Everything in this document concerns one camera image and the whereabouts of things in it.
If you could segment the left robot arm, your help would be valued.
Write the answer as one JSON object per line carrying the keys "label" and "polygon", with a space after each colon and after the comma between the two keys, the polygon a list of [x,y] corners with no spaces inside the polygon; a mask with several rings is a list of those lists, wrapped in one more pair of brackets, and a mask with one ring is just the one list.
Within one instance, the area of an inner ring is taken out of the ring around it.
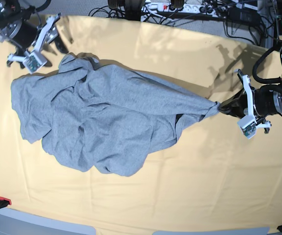
{"label": "left robot arm", "polygon": [[236,70],[243,88],[219,106],[221,113],[239,118],[237,124],[248,139],[253,137],[259,128],[264,129],[266,134],[269,133],[272,124],[266,117],[282,117],[282,75],[277,78],[261,78],[257,74],[259,65],[273,51],[280,53],[282,65],[282,40],[279,40],[256,61],[252,69],[252,78],[262,86],[259,89],[254,88],[250,84],[251,77],[241,70]]}

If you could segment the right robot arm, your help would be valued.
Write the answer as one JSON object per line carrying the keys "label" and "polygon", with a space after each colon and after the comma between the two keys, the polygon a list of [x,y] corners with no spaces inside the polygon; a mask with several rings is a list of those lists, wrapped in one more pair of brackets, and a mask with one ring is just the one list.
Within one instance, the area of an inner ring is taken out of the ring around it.
{"label": "right robot arm", "polygon": [[33,74],[48,63],[42,54],[45,45],[54,42],[59,52],[67,54],[69,51],[56,27],[61,14],[48,17],[45,24],[41,22],[39,13],[51,1],[47,0],[39,7],[25,3],[27,8],[21,7],[18,0],[0,0],[0,42],[7,41],[16,47],[16,52],[7,57],[8,67],[17,62],[21,69]]}

